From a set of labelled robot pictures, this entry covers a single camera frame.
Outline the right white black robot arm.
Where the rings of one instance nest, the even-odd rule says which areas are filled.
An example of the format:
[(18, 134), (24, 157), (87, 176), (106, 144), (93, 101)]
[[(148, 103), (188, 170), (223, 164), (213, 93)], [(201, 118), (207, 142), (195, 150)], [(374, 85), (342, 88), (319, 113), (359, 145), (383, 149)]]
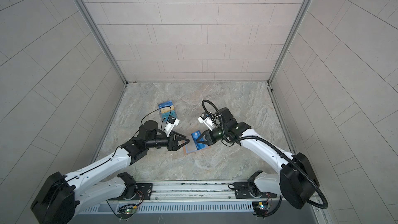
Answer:
[(198, 138), (199, 143), (208, 146), (218, 141), (238, 144), (254, 152), (276, 172), (275, 175), (270, 175), (257, 171), (250, 176), (244, 190), (252, 197), (279, 195), (297, 209), (301, 209), (306, 203), (322, 209), (328, 207), (319, 188), (319, 181), (304, 154), (292, 154), (273, 145), (247, 123), (237, 122), (226, 107), (216, 114), (205, 112), (198, 121), (208, 128)]

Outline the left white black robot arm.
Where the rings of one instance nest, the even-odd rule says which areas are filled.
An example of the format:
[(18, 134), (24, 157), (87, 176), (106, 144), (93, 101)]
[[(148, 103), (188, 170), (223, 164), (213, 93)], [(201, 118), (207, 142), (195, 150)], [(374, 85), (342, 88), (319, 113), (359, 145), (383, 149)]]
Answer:
[(177, 151), (188, 143), (184, 135), (173, 130), (164, 132), (157, 122), (146, 121), (136, 137), (105, 158), (65, 175), (60, 172), (50, 175), (32, 202), (31, 211), (40, 224), (67, 224), (78, 213), (106, 200), (138, 197), (142, 201), (145, 195), (129, 173), (104, 179), (143, 158), (150, 148)]

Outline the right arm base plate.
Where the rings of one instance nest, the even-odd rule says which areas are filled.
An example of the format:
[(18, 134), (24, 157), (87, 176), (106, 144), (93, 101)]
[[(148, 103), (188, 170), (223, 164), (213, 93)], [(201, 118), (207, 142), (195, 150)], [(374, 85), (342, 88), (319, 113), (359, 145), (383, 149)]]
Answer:
[(277, 198), (277, 194), (260, 192), (253, 184), (247, 181), (236, 181), (228, 185), (228, 188), (235, 192), (236, 199), (267, 199)]

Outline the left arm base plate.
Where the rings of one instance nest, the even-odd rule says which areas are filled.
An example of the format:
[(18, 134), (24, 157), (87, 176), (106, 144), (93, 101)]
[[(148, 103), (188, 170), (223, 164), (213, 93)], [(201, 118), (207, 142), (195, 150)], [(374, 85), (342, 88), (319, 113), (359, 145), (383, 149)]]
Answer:
[(111, 201), (146, 201), (152, 194), (152, 183), (137, 183), (134, 187), (127, 186), (120, 197), (111, 198)]

